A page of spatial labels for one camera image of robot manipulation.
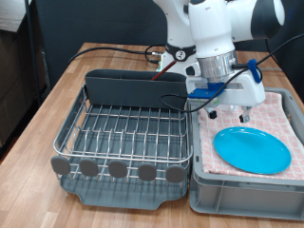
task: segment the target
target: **cable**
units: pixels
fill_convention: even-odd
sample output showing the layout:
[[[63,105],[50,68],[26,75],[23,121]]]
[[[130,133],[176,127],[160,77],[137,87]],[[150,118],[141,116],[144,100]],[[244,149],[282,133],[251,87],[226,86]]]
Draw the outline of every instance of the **cable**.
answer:
[[[268,50],[268,53],[270,53],[271,51],[270,51],[270,49],[269,49],[269,44],[268,44],[268,40],[267,40],[267,39],[265,39],[265,44],[266,44],[266,48],[267,48],[267,50]],[[279,66],[276,57],[275,57],[274,55],[272,55],[272,58],[273,58],[273,60],[275,61],[275,63]]]
[[[275,53],[277,53],[280,49],[284,48],[286,45],[288,45],[289,43],[291,43],[292,41],[295,41],[299,38],[304,37],[304,34],[300,34],[297,35],[295,37],[293,37],[292,39],[286,41],[283,45],[281,45],[280,47],[278,47],[277,49],[273,50],[269,55],[267,55],[266,57],[264,57],[263,59],[261,59],[260,61],[258,61],[256,64],[260,65],[261,63],[263,63],[265,60],[267,60],[269,57],[271,57],[272,55],[274,55]]]
[[[89,48],[89,49],[86,49],[86,50],[83,50],[75,55],[73,55],[67,65],[70,65],[70,63],[75,59],[77,58],[78,56],[82,55],[82,54],[85,54],[89,51],[92,51],[92,50],[98,50],[98,49],[108,49],[108,50],[118,50],[118,51],[123,51],[123,52],[127,52],[127,53],[131,53],[131,54],[144,54],[144,55],[152,55],[152,52],[146,52],[146,51],[137,51],[137,50],[128,50],[128,49],[123,49],[123,48],[117,48],[117,47],[93,47],[93,48]]]
[[[151,49],[152,47],[164,47],[164,46],[165,46],[165,44],[149,46],[149,47],[144,51],[144,57],[145,57],[145,59],[146,59],[148,62],[152,63],[152,64],[158,64],[159,61],[150,60],[150,59],[147,57],[147,53],[149,53],[149,52],[147,52],[147,51],[148,51],[149,49]]]
[[[196,112],[196,111],[199,111],[201,108],[205,107],[206,105],[208,105],[213,99],[215,99],[219,93],[225,88],[227,87],[228,84],[230,84],[231,81],[233,81],[238,75],[240,75],[241,73],[245,72],[246,70],[248,70],[249,68],[244,68],[243,70],[239,71],[238,73],[236,73],[231,79],[229,79],[219,90],[218,92],[216,92],[215,95],[213,95],[212,98],[210,98],[207,102],[205,102],[204,104],[202,104],[201,106],[197,107],[196,109],[193,109],[193,110],[182,110],[182,109],[179,109],[179,108],[176,108],[170,104],[167,104],[166,102],[164,102],[162,100],[162,98],[164,97],[180,97],[180,98],[187,98],[187,96],[181,96],[180,94],[174,94],[174,93],[169,93],[169,94],[163,94],[162,96],[160,96],[160,101],[161,103],[163,103],[164,105],[174,109],[174,110],[177,110],[179,112],[183,112],[183,113],[191,113],[191,112]]]
[[[299,38],[302,38],[304,37],[304,34],[300,34],[300,35],[297,35],[295,37],[293,37],[292,39],[286,41],[284,44],[282,44],[281,46],[279,46],[278,48],[276,48],[275,50],[273,50],[271,53],[269,53],[266,57],[264,57],[263,59],[261,59],[260,61],[258,61],[256,63],[256,68],[257,70],[259,71],[260,73],[260,80],[262,81],[262,78],[263,78],[263,74],[262,74],[262,70],[258,67],[258,65],[260,65],[261,63],[263,63],[265,60],[267,60],[269,57],[273,56],[276,52],[278,52],[280,49],[284,48],[286,45],[288,45],[289,43],[291,43],[292,41],[294,40],[297,40]],[[234,65],[232,66],[232,68],[234,67],[240,67],[241,65]],[[228,84],[230,84],[231,81],[233,81],[238,75],[240,75],[241,73],[245,72],[246,70],[248,70],[249,68],[248,67],[245,67],[247,65],[242,65],[244,67],[243,70],[239,71],[237,74],[235,74],[231,79],[229,79],[219,90],[218,92],[216,92],[216,94],[214,96],[212,96],[212,98],[210,98],[207,102],[205,102],[204,104],[200,105],[199,107],[193,109],[193,110],[182,110],[182,109],[179,109],[179,108],[176,108],[170,104],[167,104],[166,102],[164,102],[162,100],[162,98],[164,97],[180,97],[180,98],[187,98],[187,97],[184,97],[184,96],[181,96],[180,94],[163,94],[162,96],[160,96],[160,102],[163,103],[164,105],[174,109],[174,110],[177,110],[179,112],[183,112],[183,113],[191,113],[191,112],[196,112],[196,111],[199,111],[201,108],[205,107],[206,105],[208,105],[213,99],[215,99],[219,93],[225,88],[227,87]]]

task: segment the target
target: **black cable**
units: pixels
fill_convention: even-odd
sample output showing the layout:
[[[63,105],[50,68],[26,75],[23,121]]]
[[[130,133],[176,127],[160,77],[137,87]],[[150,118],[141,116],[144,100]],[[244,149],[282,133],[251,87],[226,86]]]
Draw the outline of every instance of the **black cable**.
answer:
[[[257,69],[258,72],[259,72],[259,79],[260,79],[260,81],[262,82],[262,81],[263,81],[263,72],[262,72],[261,68],[258,67],[258,66],[256,66],[256,69]]]
[[[70,63],[75,59],[77,58],[78,56],[82,55],[82,54],[85,54],[89,51],[92,51],[92,50],[98,50],[98,49],[108,49],[108,50],[118,50],[118,51],[123,51],[123,52],[127,52],[127,53],[131,53],[131,54],[147,54],[147,55],[151,55],[152,52],[146,52],[146,51],[137,51],[137,50],[128,50],[128,49],[123,49],[123,48],[117,48],[117,47],[93,47],[93,48],[89,48],[89,49],[86,49],[86,50],[83,50],[77,54],[75,54],[74,56],[72,56],[67,65],[70,65]]]
[[[304,37],[304,34],[297,35],[297,36],[293,37],[292,39],[286,41],[283,45],[279,46],[277,49],[273,50],[269,55],[267,55],[266,57],[264,57],[263,59],[261,59],[260,61],[258,61],[256,63],[256,65],[260,65],[265,60],[267,60],[269,57],[271,57],[272,55],[274,55],[275,53],[277,53],[280,49],[284,48],[286,45],[288,45],[292,41],[295,41],[295,40],[297,40],[299,38],[302,38],[302,37]]]
[[[244,68],[243,70],[239,71],[238,73],[236,73],[231,79],[229,79],[217,92],[215,95],[212,96],[212,98],[210,98],[207,102],[205,102],[204,104],[202,104],[201,106],[197,107],[196,109],[193,109],[193,110],[182,110],[182,109],[179,109],[179,108],[176,108],[170,104],[167,104],[166,102],[164,102],[162,100],[162,98],[164,97],[180,97],[180,98],[187,98],[187,97],[183,97],[181,96],[180,94],[173,94],[173,93],[169,93],[169,94],[163,94],[162,96],[160,96],[160,101],[161,103],[163,103],[164,105],[174,109],[174,110],[177,110],[179,112],[183,112],[183,113],[191,113],[191,112],[196,112],[196,111],[199,111],[201,108],[205,107],[206,105],[208,105],[213,99],[215,99],[219,93],[225,88],[227,87],[228,84],[230,84],[231,81],[233,81],[238,75],[240,75],[241,73],[245,72],[246,70],[248,70],[249,68]]]
[[[144,57],[145,57],[145,59],[146,59],[148,62],[152,63],[152,64],[158,64],[159,61],[150,60],[150,59],[147,57],[147,53],[148,53],[147,51],[148,51],[149,49],[151,49],[152,47],[164,47],[164,46],[165,46],[165,44],[149,46],[149,47],[145,50],[145,52],[144,52]]]
[[[258,67],[258,65],[260,65],[261,63],[263,63],[265,60],[267,60],[269,57],[273,56],[276,52],[278,52],[280,49],[284,48],[286,45],[288,45],[289,43],[291,43],[292,41],[294,40],[297,40],[301,37],[304,37],[304,34],[300,34],[300,35],[297,35],[295,37],[293,37],[292,39],[286,41],[284,44],[282,44],[281,46],[279,46],[278,48],[276,48],[275,50],[273,50],[271,53],[269,53],[266,57],[264,57],[263,59],[261,59],[260,61],[258,61],[256,63],[256,68],[257,70],[261,73],[260,74],[260,79],[262,81],[262,78],[263,78],[263,74],[262,74],[262,70]],[[170,104],[167,104],[166,102],[164,102],[162,100],[162,98],[164,97],[180,97],[180,98],[184,98],[182,97],[181,95],[179,94],[163,94],[162,96],[160,96],[160,102],[163,103],[164,105],[174,109],[174,110],[177,110],[177,111],[180,111],[180,112],[184,112],[184,113],[191,113],[191,112],[196,112],[196,111],[199,111],[201,108],[205,107],[206,105],[208,105],[213,99],[215,99],[219,93],[225,88],[227,87],[228,84],[230,84],[231,81],[233,81],[238,75],[240,75],[241,73],[245,72],[246,70],[248,70],[249,68],[248,67],[245,67],[243,70],[239,71],[237,74],[235,74],[231,79],[229,79],[219,90],[218,92],[212,97],[210,98],[207,102],[205,102],[204,104],[202,104],[201,106],[197,107],[196,109],[193,109],[193,110],[182,110],[182,109],[179,109],[179,108],[176,108]]]
[[[27,18],[28,18],[28,33],[29,33],[29,42],[30,42],[30,52],[31,52],[32,66],[34,68],[36,93],[37,93],[37,103],[38,103],[38,108],[39,108],[41,106],[41,96],[40,96],[40,87],[39,87],[39,77],[38,77],[38,70],[37,70],[36,55],[35,55],[35,46],[34,46],[35,43],[34,43],[34,37],[33,37],[31,19],[30,19],[29,0],[25,0],[25,5],[26,5],[26,15],[27,15]]]
[[[266,44],[266,48],[267,48],[268,53],[270,53],[271,51],[270,51],[270,49],[269,49],[269,44],[268,44],[268,40],[267,40],[267,39],[265,39],[265,44]],[[279,66],[276,57],[275,57],[274,55],[272,55],[272,58],[273,58],[273,60],[275,61],[275,63]]]

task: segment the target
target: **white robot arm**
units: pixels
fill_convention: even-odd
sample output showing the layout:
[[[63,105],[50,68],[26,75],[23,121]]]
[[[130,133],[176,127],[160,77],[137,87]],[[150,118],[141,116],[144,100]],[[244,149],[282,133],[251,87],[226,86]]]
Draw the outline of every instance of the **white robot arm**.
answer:
[[[234,42],[252,39],[268,39],[277,34],[284,24],[284,8],[280,0],[191,0],[189,2],[189,24],[184,21],[185,1],[162,0],[159,2],[162,10],[169,18],[173,11],[183,17],[183,25],[178,35],[178,23],[168,19],[168,30],[176,28],[175,32],[168,33],[165,58],[178,61],[175,68],[170,71],[187,76],[187,90],[189,99],[208,100],[230,80],[237,70],[232,65],[237,63]],[[174,5],[173,11],[166,10]],[[191,45],[189,35],[196,46],[196,53],[185,51],[186,61],[179,61],[175,56]],[[182,39],[175,36],[187,37],[188,43],[178,47],[172,41]],[[244,115],[242,122],[249,121],[251,107],[260,105],[265,100],[262,82],[254,78],[252,72],[247,70],[240,74],[229,84],[220,95],[207,108],[217,105],[241,105]]]

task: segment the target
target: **gray plastic bin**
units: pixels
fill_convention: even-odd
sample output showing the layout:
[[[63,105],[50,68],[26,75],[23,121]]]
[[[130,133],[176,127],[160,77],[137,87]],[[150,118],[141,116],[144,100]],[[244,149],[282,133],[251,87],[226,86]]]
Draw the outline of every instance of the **gray plastic bin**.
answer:
[[[292,128],[304,143],[304,117],[292,94],[283,88],[265,90],[282,95],[283,109],[287,116],[291,116]],[[304,181],[203,173],[197,113],[192,113],[192,126],[194,158],[190,206],[193,210],[223,215],[304,219]]]

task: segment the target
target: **blue plate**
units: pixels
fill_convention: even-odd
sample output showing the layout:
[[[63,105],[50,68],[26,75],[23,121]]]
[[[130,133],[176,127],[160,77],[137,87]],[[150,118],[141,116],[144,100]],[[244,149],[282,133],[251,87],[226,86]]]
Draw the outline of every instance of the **blue plate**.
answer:
[[[292,162],[286,145],[276,137],[250,127],[230,127],[220,131],[214,146],[231,165],[256,174],[275,174]]]

